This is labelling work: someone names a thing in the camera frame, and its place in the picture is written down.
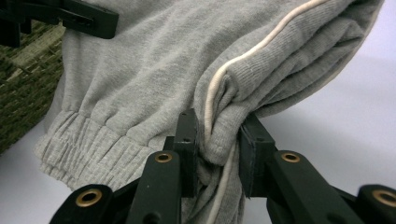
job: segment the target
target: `green wicker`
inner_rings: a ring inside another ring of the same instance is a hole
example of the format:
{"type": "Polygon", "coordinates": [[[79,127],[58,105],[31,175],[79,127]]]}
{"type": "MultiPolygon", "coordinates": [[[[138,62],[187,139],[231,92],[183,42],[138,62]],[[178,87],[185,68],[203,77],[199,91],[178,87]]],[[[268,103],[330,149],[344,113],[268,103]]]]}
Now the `green wicker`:
{"type": "Polygon", "coordinates": [[[17,49],[0,46],[0,155],[50,107],[63,72],[61,25],[33,23],[17,49]]]}

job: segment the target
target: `woven basket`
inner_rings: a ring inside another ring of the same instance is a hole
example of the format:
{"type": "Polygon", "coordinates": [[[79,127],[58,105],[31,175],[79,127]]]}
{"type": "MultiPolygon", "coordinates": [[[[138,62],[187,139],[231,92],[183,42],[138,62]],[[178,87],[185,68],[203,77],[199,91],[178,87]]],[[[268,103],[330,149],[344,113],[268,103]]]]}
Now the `woven basket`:
{"type": "Polygon", "coordinates": [[[33,23],[18,49],[0,46],[0,154],[32,129],[50,107],[63,72],[61,25],[33,23]]]}

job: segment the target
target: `gray fabric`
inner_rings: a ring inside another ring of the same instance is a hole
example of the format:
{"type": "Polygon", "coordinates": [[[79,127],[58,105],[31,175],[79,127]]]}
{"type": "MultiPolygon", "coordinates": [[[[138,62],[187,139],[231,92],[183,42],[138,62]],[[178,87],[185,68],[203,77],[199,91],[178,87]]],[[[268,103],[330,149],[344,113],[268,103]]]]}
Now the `gray fabric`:
{"type": "MultiPolygon", "coordinates": [[[[118,189],[138,178],[147,156],[194,107],[204,128],[208,84],[227,61],[262,41],[299,1],[105,1],[120,13],[116,36],[64,36],[64,76],[36,146],[41,169],[71,189],[118,189]]],[[[205,223],[248,113],[263,117],[298,103],[353,56],[382,1],[330,0],[294,18],[264,49],[233,64],[215,98],[213,133],[201,144],[199,196],[183,200],[183,222],[205,223]]],[[[238,151],[218,223],[242,220],[238,151]]]]}

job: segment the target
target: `white surface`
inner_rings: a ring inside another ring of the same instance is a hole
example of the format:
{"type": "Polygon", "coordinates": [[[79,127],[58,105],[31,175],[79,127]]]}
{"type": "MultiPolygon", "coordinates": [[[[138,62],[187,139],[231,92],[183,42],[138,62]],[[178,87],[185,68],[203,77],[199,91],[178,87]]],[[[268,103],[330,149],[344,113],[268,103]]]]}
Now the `white surface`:
{"type": "MultiPolygon", "coordinates": [[[[279,149],[302,153],[330,184],[352,194],[365,184],[396,189],[396,2],[388,0],[360,51],[322,90],[262,122],[279,149]]],[[[39,172],[37,125],[0,158],[0,223],[48,223],[70,194],[39,172]]],[[[244,223],[271,223],[264,199],[244,223]]]]}

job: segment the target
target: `clip jaw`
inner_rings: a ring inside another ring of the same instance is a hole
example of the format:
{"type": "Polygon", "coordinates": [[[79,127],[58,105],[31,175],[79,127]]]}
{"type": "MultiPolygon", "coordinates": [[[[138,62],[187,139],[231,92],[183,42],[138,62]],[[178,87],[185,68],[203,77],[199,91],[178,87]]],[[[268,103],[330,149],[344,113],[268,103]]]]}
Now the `clip jaw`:
{"type": "Polygon", "coordinates": [[[114,37],[119,14],[79,0],[0,0],[0,45],[19,47],[31,19],[57,24],[103,39],[114,37]]]}

